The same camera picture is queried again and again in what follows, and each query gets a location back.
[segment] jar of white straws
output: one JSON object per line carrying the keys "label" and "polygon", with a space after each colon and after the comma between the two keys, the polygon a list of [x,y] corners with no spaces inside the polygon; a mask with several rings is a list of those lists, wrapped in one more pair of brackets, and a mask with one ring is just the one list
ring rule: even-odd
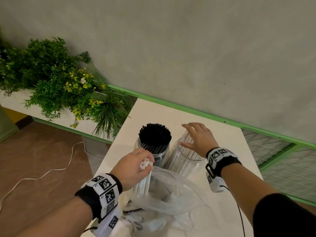
{"label": "jar of white straws", "polygon": [[193,138],[186,131],[177,141],[176,146],[164,165],[164,169],[174,171],[187,177],[205,165],[203,157],[196,152],[179,145],[179,142],[193,143]]}

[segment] hand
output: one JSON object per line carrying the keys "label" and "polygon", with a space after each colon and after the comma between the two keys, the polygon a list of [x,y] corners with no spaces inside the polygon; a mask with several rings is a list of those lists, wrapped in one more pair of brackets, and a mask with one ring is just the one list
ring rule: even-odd
{"label": "hand", "polygon": [[206,154],[210,149],[219,147],[212,132],[205,125],[198,122],[182,124],[193,138],[194,143],[180,142],[183,147],[189,148],[200,156],[206,158]]}
{"label": "hand", "polygon": [[146,158],[149,158],[151,162],[155,162],[152,153],[143,148],[139,148],[122,157],[114,166],[110,174],[113,174],[118,178],[123,187],[123,191],[128,191],[134,187],[149,175],[150,171],[154,168],[153,166],[148,165],[143,171],[140,171],[140,163]]}

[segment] person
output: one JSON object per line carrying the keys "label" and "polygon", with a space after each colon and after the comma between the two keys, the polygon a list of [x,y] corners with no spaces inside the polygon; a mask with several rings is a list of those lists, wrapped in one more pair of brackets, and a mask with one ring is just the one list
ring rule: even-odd
{"label": "person", "polygon": [[[180,143],[200,156],[207,157],[210,151],[219,148],[212,132],[201,123],[183,124],[194,143]],[[148,166],[139,170],[140,163],[153,155],[139,148],[119,160],[109,173],[117,182],[119,192],[127,191],[144,179],[152,170]],[[302,208],[287,196],[264,182],[245,168],[235,157],[225,157],[217,162],[215,172],[221,176],[237,204],[253,226],[254,236],[307,236],[314,233],[316,216]],[[81,192],[89,190],[88,186]],[[87,200],[87,193],[79,193],[68,203],[46,215],[21,232],[18,237],[77,237],[80,236],[100,208]]]}

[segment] floor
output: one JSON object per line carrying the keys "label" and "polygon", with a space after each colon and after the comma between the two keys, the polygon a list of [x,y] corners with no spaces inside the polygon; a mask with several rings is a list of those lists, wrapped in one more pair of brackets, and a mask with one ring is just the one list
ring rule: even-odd
{"label": "floor", "polygon": [[[80,135],[32,122],[0,143],[0,198],[22,178],[38,178],[51,169],[67,167],[71,148],[80,141]],[[105,156],[104,143],[85,138],[84,141],[88,152],[100,159]],[[92,169],[96,171],[100,162],[87,157],[81,143],[74,147],[71,164],[66,170],[52,171],[40,180],[23,180],[3,200],[0,235],[14,236],[68,201],[92,178]]]}

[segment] plastic bag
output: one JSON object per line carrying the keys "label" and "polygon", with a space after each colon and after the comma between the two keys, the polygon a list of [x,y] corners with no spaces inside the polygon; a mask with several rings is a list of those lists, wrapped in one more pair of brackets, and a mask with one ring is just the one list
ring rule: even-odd
{"label": "plastic bag", "polygon": [[149,194],[126,193],[130,202],[123,218],[132,224],[132,236],[161,236],[169,227],[184,231],[196,230],[193,212],[207,208],[207,197],[199,187],[175,172],[154,167]]}

